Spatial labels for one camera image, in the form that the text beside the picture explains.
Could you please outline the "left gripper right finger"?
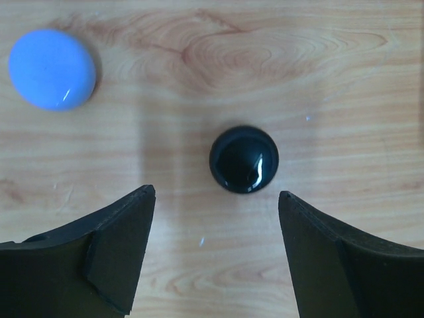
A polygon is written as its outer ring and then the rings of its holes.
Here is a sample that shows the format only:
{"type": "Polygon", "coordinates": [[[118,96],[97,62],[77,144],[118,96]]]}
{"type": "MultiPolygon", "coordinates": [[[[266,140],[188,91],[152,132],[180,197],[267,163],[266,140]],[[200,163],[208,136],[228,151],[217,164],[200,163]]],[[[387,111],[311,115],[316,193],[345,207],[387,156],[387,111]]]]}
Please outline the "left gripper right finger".
{"type": "Polygon", "coordinates": [[[423,251],[344,223],[289,191],[278,211],[300,317],[422,317],[423,251]]]}

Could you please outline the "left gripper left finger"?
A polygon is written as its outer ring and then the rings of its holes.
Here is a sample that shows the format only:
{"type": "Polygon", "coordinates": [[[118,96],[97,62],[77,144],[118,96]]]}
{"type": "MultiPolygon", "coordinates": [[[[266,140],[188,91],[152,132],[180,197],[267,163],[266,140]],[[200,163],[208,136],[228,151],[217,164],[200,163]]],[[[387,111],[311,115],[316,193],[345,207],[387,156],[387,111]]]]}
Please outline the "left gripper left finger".
{"type": "Polygon", "coordinates": [[[1,244],[2,317],[125,317],[156,192],[144,185],[71,223],[1,244]]]}

